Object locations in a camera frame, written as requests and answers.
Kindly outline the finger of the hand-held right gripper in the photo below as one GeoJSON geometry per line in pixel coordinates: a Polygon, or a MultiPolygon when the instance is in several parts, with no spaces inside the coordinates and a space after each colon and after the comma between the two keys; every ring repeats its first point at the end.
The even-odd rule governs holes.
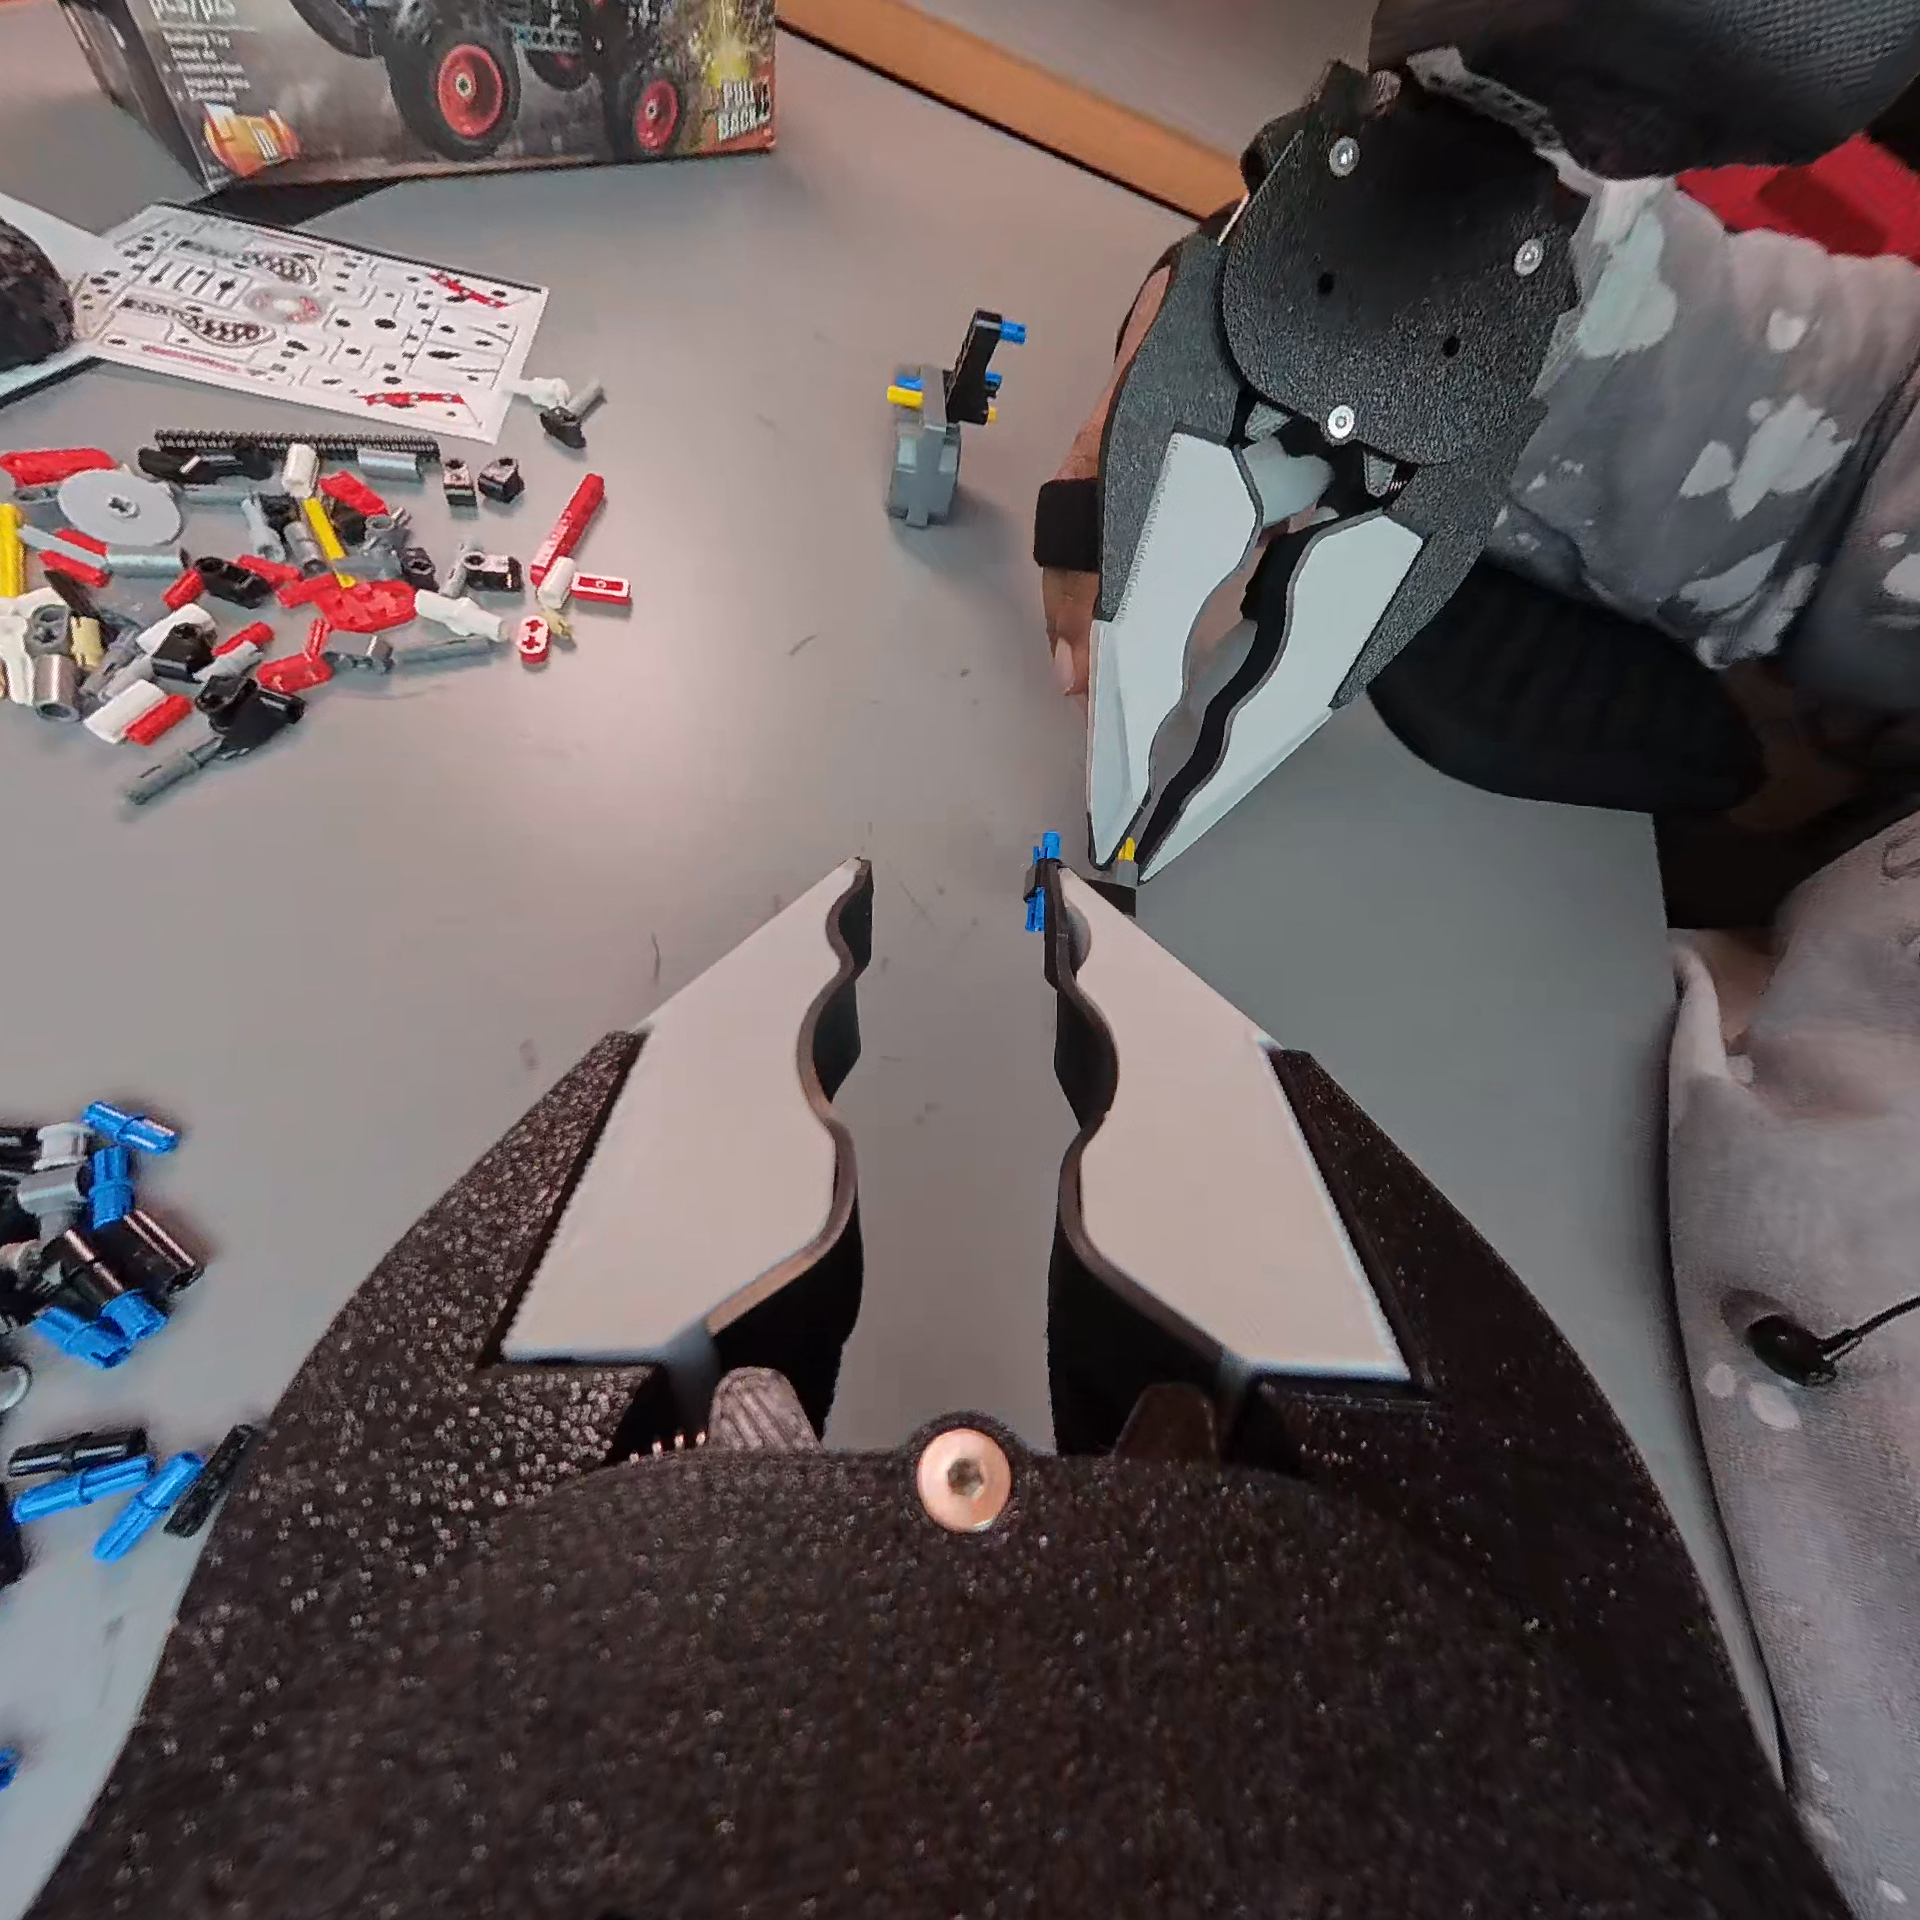
{"type": "Polygon", "coordinates": [[[1221,748],[1200,785],[1148,831],[1139,879],[1152,880],[1236,810],[1332,713],[1382,613],[1422,555],[1411,528],[1315,528],[1285,580],[1279,650],[1253,656],[1253,687],[1228,693],[1221,748]]]}
{"type": "Polygon", "coordinates": [[[1148,800],[1155,741],[1184,696],[1192,625],[1262,528],[1245,448],[1168,440],[1118,605],[1092,625],[1088,851],[1099,869],[1115,861],[1148,800]]]}

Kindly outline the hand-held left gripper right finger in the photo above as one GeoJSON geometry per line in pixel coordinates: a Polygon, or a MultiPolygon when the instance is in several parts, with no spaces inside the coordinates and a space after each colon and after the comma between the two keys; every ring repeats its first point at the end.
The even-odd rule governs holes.
{"type": "Polygon", "coordinates": [[[1155,1386],[1221,1419],[1263,1380],[1407,1392],[1271,1035],[1057,858],[1040,861],[1040,946],[1072,1115],[1047,1267],[1054,1418],[1125,1419],[1155,1386]]]}

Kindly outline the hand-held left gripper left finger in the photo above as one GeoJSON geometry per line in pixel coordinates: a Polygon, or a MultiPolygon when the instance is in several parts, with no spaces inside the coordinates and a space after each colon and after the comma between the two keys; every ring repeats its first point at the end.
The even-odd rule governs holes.
{"type": "Polygon", "coordinates": [[[825,1426],[862,1293],[860,1055],[872,864],[848,858],[664,1000],[502,1328],[508,1362],[656,1368],[675,1426],[733,1369],[825,1426]]]}

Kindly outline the small black toy brick assembly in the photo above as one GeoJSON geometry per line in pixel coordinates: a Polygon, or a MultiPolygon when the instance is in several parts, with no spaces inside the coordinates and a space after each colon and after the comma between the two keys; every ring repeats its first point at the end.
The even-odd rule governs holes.
{"type": "MultiPolygon", "coordinates": [[[[1047,927],[1047,873],[1065,864],[1062,836],[1045,833],[1030,849],[1030,864],[1023,879],[1023,930],[1041,932],[1047,927]]],[[[1119,853],[1110,869],[1095,871],[1083,885],[1105,901],[1125,919],[1136,919],[1139,913],[1139,869],[1136,842],[1119,844],[1119,853]]]]}

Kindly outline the person's right forearm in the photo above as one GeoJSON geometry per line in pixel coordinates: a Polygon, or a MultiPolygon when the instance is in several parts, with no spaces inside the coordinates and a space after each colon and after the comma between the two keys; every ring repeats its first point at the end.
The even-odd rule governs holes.
{"type": "Polygon", "coordinates": [[[1727,231],[1675,178],[1584,194],[1579,288],[1486,555],[1684,642],[1912,712],[1918,268],[1727,231]]]}

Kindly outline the grey desk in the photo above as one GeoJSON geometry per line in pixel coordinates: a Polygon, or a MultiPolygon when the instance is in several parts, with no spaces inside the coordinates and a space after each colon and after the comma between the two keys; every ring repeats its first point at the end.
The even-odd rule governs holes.
{"type": "MultiPolygon", "coordinates": [[[[831,1442],[976,1410],[1048,1450],[1047,1258],[1072,1117],[1022,928],[1029,844],[1083,842],[1032,493],[1185,229],[781,34],[758,159],[391,184],[318,233],[548,288],[535,368],[593,379],[576,464],[517,405],[525,555],[593,469],[633,586],[548,667],[323,688],[271,752],[153,808],[153,764],[5,716],[5,1120],[183,1125],[142,1195],[209,1252],[115,1373],[31,1346],[7,1442],[271,1410],[352,1289],[611,1029],[844,858],[872,864],[855,1140],[867,1284],[831,1442]],[[883,511],[894,367],[1023,323],[959,515],[883,511]]],[[[1533,1287],[1631,1434],[1772,1746],[1699,1456],[1660,1218],[1673,1008],[1638,817],[1489,799],[1337,716],[1148,889],[1141,924],[1311,1051],[1533,1287]]],[[[153,1680],[199,1543],[96,1569],[30,1532],[5,1593],[5,1916],[31,1909],[153,1680]]]]}

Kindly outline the person's right hand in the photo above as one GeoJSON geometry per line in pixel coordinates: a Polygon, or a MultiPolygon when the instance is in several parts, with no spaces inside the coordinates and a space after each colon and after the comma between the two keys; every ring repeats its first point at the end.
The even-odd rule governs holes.
{"type": "MultiPolygon", "coordinates": [[[[1047,503],[1054,498],[1068,501],[1068,497],[1073,501],[1080,497],[1092,498],[1097,492],[1102,434],[1103,411],[1102,407],[1095,407],[1095,411],[1078,425],[1068,452],[1056,466],[1056,474],[1045,485],[1041,497],[1047,503]]],[[[1089,628],[1097,609],[1097,538],[1092,535],[1089,539],[1089,545],[1080,543],[1072,548],[1077,555],[1080,552],[1089,553],[1089,567],[1068,564],[1061,561],[1068,545],[1057,539],[1038,539],[1035,545],[1035,553],[1048,553],[1048,561],[1040,567],[1048,659],[1061,690],[1072,698],[1083,698],[1088,693],[1089,628]]]]}

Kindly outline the black knit cloth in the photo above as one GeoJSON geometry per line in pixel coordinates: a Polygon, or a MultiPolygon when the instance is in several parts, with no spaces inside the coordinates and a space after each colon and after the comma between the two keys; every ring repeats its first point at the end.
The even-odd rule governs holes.
{"type": "Polygon", "coordinates": [[[1765,776],[1723,681],[1675,641],[1488,561],[1368,698],[1435,772],[1513,800],[1701,817],[1765,776]]]}

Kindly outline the grey toy motor block assembly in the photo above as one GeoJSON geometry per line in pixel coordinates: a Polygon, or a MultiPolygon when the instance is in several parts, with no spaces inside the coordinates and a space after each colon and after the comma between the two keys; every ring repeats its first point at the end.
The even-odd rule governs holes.
{"type": "Polygon", "coordinates": [[[996,418],[1001,373],[992,361],[1004,345],[1023,345],[1025,327],[977,308],[947,368],[895,368],[886,384],[894,410],[895,458],[886,512],[911,528],[948,520],[958,492],[965,431],[996,418]]]}

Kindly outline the grey table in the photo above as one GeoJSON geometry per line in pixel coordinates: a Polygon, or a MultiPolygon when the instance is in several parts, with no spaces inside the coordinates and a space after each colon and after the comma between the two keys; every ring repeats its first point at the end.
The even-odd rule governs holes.
{"type": "Polygon", "coordinates": [[[1374,3],[780,3],[777,26],[1057,160],[1200,218],[1374,3]]]}

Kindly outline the red plastic canister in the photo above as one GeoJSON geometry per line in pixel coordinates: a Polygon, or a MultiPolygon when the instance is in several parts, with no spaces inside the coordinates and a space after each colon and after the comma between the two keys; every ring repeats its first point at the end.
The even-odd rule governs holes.
{"type": "Polygon", "coordinates": [[[1840,256],[1918,251],[1918,176],[1871,135],[1804,165],[1693,170],[1675,184],[1731,233],[1799,236],[1840,256]]]}

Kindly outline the pile of blue black pins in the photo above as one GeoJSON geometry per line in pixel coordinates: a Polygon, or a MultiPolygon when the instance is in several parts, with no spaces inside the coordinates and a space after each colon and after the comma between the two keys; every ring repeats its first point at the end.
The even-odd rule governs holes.
{"type": "MultiPolygon", "coordinates": [[[[179,1149],[175,1127],[105,1099],[72,1120],[3,1127],[3,1323],[93,1373],[123,1368],[169,1328],[203,1275],[137,1197],[142,1162],[179,1149]]],[[[163,1532],[201,1533],[259,1441],[236,1424],[209,1451],[160,1456],[142,1426],[85,1428],[17,1445],[3,1469],[3,1580],[28,1569],[30,1525],[109,1504],[92,1547],[120,1563],[163,1532]]]]}

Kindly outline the black clip microphone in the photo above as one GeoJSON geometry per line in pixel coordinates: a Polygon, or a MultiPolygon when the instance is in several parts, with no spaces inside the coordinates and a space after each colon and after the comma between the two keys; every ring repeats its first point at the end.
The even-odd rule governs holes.
{"type": "Polygon", "coordinates": [[[1777,1379],[1791,1386],[1823,1386],[1836,1379],[1849,1336],[1822,1336],[1784,1312],[1765,1312],[1748,1323],[1743,1341],[1777,1379]]]}

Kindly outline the pile of red white bricks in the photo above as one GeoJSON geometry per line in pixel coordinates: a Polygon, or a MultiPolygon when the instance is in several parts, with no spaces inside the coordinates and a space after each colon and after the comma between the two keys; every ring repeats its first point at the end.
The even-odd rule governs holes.
{"type": "Polygon", "coordinates": [[[550,515],[525,485],[395,423],[5,448],[5,712],[149,760],[129,819],[273,752],[333,684],[547,667],[633,577],[592,564],[603,474],[550,515]]]}

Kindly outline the white sticker sheet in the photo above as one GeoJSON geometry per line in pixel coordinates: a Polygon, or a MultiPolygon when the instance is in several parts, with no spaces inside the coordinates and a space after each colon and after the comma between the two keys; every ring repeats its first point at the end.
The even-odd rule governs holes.
{"type": "Polygon", "coordinates": [[[77,343],[97,360],[484,447],[548,300],[539,283],[164,204],[102,245],[70,283],[77,343]]]}

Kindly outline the toy truck cardboard box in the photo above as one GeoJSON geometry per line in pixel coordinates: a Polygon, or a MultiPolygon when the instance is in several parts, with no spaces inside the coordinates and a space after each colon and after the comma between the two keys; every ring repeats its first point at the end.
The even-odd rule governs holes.
{"type": "Polygon", "coordinates": [[[62,3],[206,187],[764,153],[772,3],[62,3]]]}

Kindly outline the black toy tyre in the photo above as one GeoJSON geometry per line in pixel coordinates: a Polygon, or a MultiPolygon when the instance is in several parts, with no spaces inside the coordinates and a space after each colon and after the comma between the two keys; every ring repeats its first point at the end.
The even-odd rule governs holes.
{"type": "Polygon", "coordinates": [[[36,368],[75,345],[72,296],[55,260],[23,229],[3,219],[5,375],[36,368]]]}

